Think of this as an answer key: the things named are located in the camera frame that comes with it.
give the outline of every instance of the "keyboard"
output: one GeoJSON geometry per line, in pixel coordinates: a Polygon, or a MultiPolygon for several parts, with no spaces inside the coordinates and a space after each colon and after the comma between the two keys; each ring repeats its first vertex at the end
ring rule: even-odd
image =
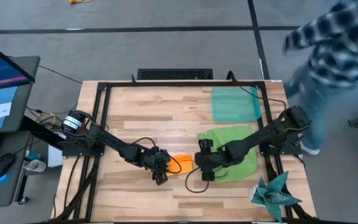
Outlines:
{"type": "Polygon", "coordinates": [[[207,80],[212,69],[138,69],[138,80],[207,80]]]}

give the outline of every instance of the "green cloth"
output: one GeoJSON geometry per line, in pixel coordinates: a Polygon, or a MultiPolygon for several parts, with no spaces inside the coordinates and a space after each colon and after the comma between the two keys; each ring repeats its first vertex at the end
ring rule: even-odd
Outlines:
{"type": "MultiPolygon", "coordinates": [[[[216,149],[233,140],[241,140],[250,136],[252,130],[250,126],[234,126],[230,128],[215,128],[208,132],[198,135],[198,139],[213,140],[212,152],[216,149]]],[[[244,160],[235,166],[218,167],[215,171],[215,182],[231,182],[242,180],[254,174],[258,167],[258,160],[255,148],[250,149],[244,160]]]]}

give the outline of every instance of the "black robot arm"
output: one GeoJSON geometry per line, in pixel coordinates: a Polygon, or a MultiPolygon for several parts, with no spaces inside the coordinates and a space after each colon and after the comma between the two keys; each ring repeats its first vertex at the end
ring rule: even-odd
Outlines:
{"type": "MultiPolygon", "coordinates": [[[[226,143],[217,148],[217,152],[211,152],[212,140],[199,140],[201,151],[195,154],[195,162],[201,168],[203,180],[214,180],[213,169],[241,163],[249,150],[259,144],[269,145],[279,153],[282,146],[287,143],[287,139],[294,135],[297,136],[308,128],[310,123],[306,113],[299,106],[291,107],[283,111],[277,119],[273,120],[272,124],[243,140],[226,143]]],[[[300,138],[296,139],[296,142],[291,143],[298,144],[300,138]]]]}
{"type": "Polygon", "coordinates": [[[154,146],[151,149],[137,143],[125,143],[105,131],[92,120],[91,115],[82,111],[70,112],[62,124],[62,128],[67,135],[67,140],[61,143],[63,150],[66,145],[92,149],[102,143],[117,151],[126,162],[151,170],[152,179],[156,181],[157,185],[168,180],[166,172],[170,171],[167,169],[167,164],[171,157],[167,150],[157,147],[150,138],[145,139],[152,141],[154,146]]]}

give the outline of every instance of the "desk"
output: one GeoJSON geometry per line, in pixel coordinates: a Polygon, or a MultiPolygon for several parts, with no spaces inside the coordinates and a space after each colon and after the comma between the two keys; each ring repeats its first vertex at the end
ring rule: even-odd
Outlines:
{"type": "MultiPolygon", "coordinates": [[[[28,74],[35,77],[40,57],[14,57],[13,62],[22,67],[28,74]]],[[[31,134],[47,141],[56,146],[57,141],[61,141],[58,136],[49,130],[41,127],[35,121],[24,116],[25,107],[29,100],[32,84],[21,85],[17,87],[17,91],[12,101],[11,113],[6,117],[3,126],[0,128],[0,156],[5,153],[13,153],[29,143],[31,134]]],[[[7,178],[0,181],[0,207],[8,206],[12,202],[20,201],[23,197],[23,191],[27,180],[27,174],[22,168],[25,150],[21,150],[16,154],[13,165],[7,172],[7,178]]]]}
{"type": "MultiPolygon", "coordinates": [[[[92,113],[97,84],[94,81],[83,82],[78,110],[92,113]]],[[[266,81],[265,85],[269,98],[287,100],[282,83],[266,81]]],[[[267,124],[263,101],[260,104],[262,119],[267,124]]],[[[273,118],[283,110],[281,103],[270,102],[269,105],[273,118]]],[[[103,103],[99,107],[98,120],[102,107],[103,103]]],[[[109,132],[123,141],[132,142],[147,136],[170,154],[194,154],[200,151],[197,134],[212,128],[250,125],[254,131],[258,130],[256,121],[215,123],[211,116],[211,87],[208,86],[113,87],[106,124],[110,127],[109,132]]],[[[151,147],[147,141],[140,143],[151,147]]],[[[56,196],[57,214],[63,210],[74,161],[74,157],[68,158],[63,164],[56,196]]],[[[78,189],[82,161],[81,158],[74,170],[68,202],[78,189]]],[[[294,156],[282,156],[282,162],[284,170],[290,171],[287,181],[289,191],[303,201],[300,205],[307,213],[316,215],[303,164],[294,156]]],[[[210,183],[206,192],[193,194],[185,188],[186,175],[169,177],[168,182],[157,186],[151,180],[149,170],[124,162],[118,153],[107,148],[100,160],[91,221],[273,220],[265,208],[249,202],[249,189],[258,183],[260,177],[267,181],[264,158],[260,155],[258,163],[258,171],[244,180],[210,183]]],[[[201,181],[200,172],[195,172],[189,178],[189,187],[192,189],[203,189],[205,184],[201,181]]],[[[80,218],[85,215],[87,197],[85,193],[80,218]]]]}

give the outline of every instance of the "wooden tabletop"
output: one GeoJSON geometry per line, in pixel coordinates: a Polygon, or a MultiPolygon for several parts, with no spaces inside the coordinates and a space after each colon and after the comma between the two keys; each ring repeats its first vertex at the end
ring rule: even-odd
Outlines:
{"type": "MultiPolygon", "coordinates": [[[[92,113],[97,84],[96,81],[83,82],[78,110],[92,113]]],[[[282,83],[266,81],[266,87],[269,98],[287,102],[282,83]]],[[[260,100],[259,103],[266,125],[263,101],[260,100]]],[[[270,109],[274,119],[284,107],[281,103],[271,101],[270,109]]],[[[197,134],[209,129],[250,125],[253,131],[258,130],[256,121],[215,123],[211,116],[211,87],[208,86],[114,87],[111,90],[106,124],[110,127],[111,134],[125,142],[150,137],[170,154],[192,155],[200,151],[197,134]]],[[[147,140],[140,144],[152,146],[147,140]]],[[[57,214],[63,210],[68,177],[74,161],[74,157],[65,159],[63,165],[56,196],[57,214]]],[[[307,213],[316,215],[303,164],[294,156],[282,156],[282,162],[284,170],[289,170],[289,191],[303,201],[301,206],[307,213]]],[[[71,180],[68,202],[78,189],[81,167],[82,158],[77,163],[71,180]]],[[[254,175],[237,182],[213,182],[202,194],[186,190],[186,174],[169,177],[169,181],[161,186],[157,186],[151,177],[151,171],[124,162],[117,152],[106,148],[99,166],[91,221],[273,220],[265,208],[256,207],[249,202],[250,188],[258,184],[260,177],[267,181],[264,158],[260,154],[258,169],[254,175]]],[[[205,184],[199,171],[191,175],[188,182],[189,187],[194,190],[203,189],[205,184]]],[[[86,193],[80,217],[85,216],[87,198],[86,193]]]]}

